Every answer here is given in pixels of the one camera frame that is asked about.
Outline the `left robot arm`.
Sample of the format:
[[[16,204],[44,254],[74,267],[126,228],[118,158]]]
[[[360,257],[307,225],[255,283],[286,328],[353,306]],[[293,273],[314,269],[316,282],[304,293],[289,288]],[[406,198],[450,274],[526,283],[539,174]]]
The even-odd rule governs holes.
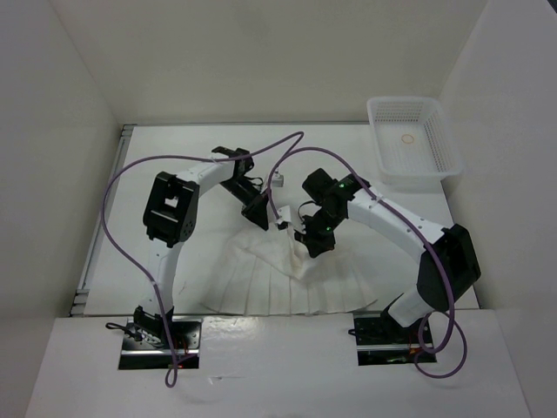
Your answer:
[[[207,162],[179,174],[160,172],[156,176],[143,215],[150,240],[146,271],[153,290],[133,314],[139,337],[152,347],[166,347],[172,340],[172,292],[178,256],[194,232],[199,199],[221,185],[241,202],[244,218],[265,231],[269,229],[268,197],[246,176],[253,167],[247,150],[219,146]]]

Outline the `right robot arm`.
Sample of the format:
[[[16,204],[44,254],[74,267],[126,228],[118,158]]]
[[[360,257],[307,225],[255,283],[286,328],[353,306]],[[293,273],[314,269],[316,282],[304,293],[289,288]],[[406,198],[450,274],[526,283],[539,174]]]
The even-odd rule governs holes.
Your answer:
[[[448,312],[481,276],[469,231],[459,224],[442,226],[380,196],[371,185],[349,174],[337,180],[323,169],[308,175],[303,190],[319,207],[302,220],[295,240],[318,258],[334,249],[334,230],[349,219],[368,226],[406,252],[419,266],[417,282],[381,314],[381,332],[400,342],[412,325],[434,312]]]

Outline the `white pleated skirt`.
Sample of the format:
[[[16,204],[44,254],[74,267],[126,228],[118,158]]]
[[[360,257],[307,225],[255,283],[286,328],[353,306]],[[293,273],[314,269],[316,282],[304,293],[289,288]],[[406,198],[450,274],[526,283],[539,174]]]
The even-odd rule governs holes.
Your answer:
[[[292,227],[246,228],[227,241],[201,300],[218,314],[340,314],[378,300],[352,250],[338,246],[312,258]]]

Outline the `white plastic basket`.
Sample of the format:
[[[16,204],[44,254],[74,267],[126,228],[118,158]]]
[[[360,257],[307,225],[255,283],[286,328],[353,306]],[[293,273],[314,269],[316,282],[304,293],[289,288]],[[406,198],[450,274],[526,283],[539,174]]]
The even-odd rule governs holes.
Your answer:
[[[366,109],[382,182],[402,190],[422,189],[462,173],[462,157],[438,100],[375,97]],[[404,144],[404,134],[414,136],[414,142]]]

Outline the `rubber band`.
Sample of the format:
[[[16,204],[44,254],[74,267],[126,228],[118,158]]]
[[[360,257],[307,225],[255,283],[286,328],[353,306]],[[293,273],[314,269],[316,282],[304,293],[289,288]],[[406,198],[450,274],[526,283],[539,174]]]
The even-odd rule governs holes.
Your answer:
[[[415,140],[414,136],[412,136],[410,134],[404,134],[404,135],[401,136],[401,141],[404,144],[408,144],[408,145],[412,144],[414,142],[414,140]]]

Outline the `aluminium table edge rail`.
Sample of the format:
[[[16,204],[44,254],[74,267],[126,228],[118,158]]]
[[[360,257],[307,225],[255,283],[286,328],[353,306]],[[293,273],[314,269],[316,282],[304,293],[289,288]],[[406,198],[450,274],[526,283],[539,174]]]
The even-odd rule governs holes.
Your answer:
[[[113,160],[112,168],[108,181],[124,166],[125,156],[130,145],[131,137],[136,127],[135,124],[123,125],[120,138],[117,144],[116,156]],[[97,223],[91,238],[88,253],[85,258],[77,288],[71,301],[69,317],[84,317],[84,310],[91,289],[93,271],[97,264],[97,258],[104,239],[104,232],[101,226],[101,215],[97,216]]]

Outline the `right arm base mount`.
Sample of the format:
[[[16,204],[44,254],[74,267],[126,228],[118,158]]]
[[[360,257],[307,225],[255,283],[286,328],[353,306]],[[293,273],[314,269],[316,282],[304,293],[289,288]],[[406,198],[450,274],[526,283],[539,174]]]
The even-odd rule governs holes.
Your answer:
[[[397,323],[386,326],[379,312],[355,314],[352,328],[347,331],[356,343],[360,366],[387,366],[413,364],[423,351],[419,344],[420,320],[410,327],[401,328]]]

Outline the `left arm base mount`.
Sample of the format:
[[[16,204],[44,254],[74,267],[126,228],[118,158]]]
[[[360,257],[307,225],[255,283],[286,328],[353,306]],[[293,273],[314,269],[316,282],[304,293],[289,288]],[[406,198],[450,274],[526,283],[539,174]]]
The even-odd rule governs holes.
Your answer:
[[[128,318],[124,325],[107,322],[105,328],[123,333],[119,370],[166,370],[172,367],[171,350],[165,334],[162,340],[140,331]],[[198,369],[202,320],[176,316],[171,323],[172,345],[178,369]]]

